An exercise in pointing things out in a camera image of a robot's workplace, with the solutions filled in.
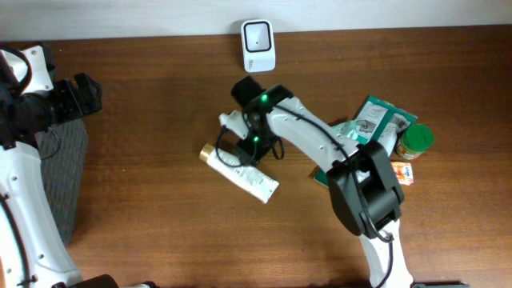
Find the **white tube beige cap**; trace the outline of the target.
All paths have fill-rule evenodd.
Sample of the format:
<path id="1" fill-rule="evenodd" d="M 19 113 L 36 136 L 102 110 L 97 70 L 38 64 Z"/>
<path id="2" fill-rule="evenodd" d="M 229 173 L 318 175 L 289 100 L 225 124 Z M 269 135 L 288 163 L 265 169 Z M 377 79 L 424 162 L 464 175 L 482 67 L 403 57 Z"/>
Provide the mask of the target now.
<path id="1" fill-rule="evenodd" d="M 199 159 L 205 162 L 213 170 L 216 170 L 224 178 L 267 204 L 273 193 L 279 186 L 279 182 L 273 180 L 253 166 L 239 166 L 239 159 L 211 144 L 205 144 L 199 154 Z"/>

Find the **light green small pouch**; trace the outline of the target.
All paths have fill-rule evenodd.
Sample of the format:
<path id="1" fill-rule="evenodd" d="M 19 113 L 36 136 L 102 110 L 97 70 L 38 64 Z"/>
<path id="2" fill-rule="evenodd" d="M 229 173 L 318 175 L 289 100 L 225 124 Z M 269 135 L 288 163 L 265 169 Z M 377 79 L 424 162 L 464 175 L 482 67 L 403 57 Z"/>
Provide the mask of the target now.
<path id="1" fill-rule="evenodd" d="M 350 120 L 347 122 L 342 122 L 339 124 L 336 124 L 332 126 L 332 128 L 340 133 L 343 136 L 346 136 L 349 139 L 357 140 L 358 139 L 358 133 L 357 133 L 357 125 L 355 120 Z"/>

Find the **green white package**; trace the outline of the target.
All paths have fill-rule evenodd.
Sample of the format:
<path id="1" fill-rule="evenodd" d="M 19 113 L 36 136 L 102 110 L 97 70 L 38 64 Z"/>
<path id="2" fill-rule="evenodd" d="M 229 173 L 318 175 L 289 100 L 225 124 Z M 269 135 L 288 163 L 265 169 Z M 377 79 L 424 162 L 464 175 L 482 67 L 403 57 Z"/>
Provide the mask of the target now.
<path id="1" fill-rule="evenodd" d="M 365 145 L 370 140 L 375 140 L 384 147 L 388 158 L 391 158 L 398 136 L 415 124 L 417 119 L 417 116 L 393 104 L 369 96 L 353 120 L 357 125 L 357 141 Z M 311 177 L 320 185 L 328 187 L 323 170 L 315 168 Z"/>

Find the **orange Kleenex tissue pack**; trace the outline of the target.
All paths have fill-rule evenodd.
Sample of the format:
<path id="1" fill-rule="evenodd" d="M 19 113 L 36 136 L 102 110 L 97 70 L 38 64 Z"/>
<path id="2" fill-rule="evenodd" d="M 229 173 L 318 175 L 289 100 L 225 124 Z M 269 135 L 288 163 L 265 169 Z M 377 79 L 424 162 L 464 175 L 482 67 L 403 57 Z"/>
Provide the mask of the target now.
<path id="1" fill-rule="evenodd" d="M 398 182 L 401 185 L 410 186 L 414 183 L 414 175 L 412 165 L 408 162 L 392 162 L 391 163 Z"/>

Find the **green lid seasoning jar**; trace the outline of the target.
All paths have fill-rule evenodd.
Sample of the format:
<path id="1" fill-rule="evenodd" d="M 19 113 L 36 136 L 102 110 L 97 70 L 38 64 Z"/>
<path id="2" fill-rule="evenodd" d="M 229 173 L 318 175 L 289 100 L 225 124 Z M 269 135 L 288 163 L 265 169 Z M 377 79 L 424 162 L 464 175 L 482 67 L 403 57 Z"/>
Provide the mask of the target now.
<path id="1" fill-rule="evenodd" d="M 427 151 L 433 143 L 434 135 L 428 126 L 413 124 L 403 132 L 397 142 L 395 152 L 406 160 L 413 160 Z"/>

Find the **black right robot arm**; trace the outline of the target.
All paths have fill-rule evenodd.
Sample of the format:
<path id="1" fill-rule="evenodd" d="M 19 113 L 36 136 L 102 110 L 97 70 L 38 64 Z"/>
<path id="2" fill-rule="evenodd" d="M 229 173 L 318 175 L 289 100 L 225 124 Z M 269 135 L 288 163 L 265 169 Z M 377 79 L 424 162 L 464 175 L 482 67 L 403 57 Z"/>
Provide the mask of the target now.
<path id="1" fill-rule="evenodd" d="M 241 109 L 224 126 L 240 138 L 241 164 L 258 165 L 283 140 L 296 146 L 326 174 L 336 217 L 363 246 L 370 284 L 412 287 L 399 237 L 405 195 L 385 148 L 340 134 L 280 84 L 264 89 L 247 76 L 231 95 Z"/>

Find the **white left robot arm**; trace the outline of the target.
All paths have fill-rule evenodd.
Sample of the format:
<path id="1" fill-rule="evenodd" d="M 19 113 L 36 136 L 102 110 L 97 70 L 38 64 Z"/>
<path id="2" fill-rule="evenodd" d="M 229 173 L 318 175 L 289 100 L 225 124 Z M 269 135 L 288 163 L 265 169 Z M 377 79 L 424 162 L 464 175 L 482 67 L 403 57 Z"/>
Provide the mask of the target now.
<path id="1" fill-rule="evenodd" d="M 108 274 L 84 279 L 60 235 L 42 180 L 35 135 L 102 109 L 102 87 L 86 73 L 58 80 L 52 49 L 1 47 L 1 266 L 7 287 L 116 287 Z"/>

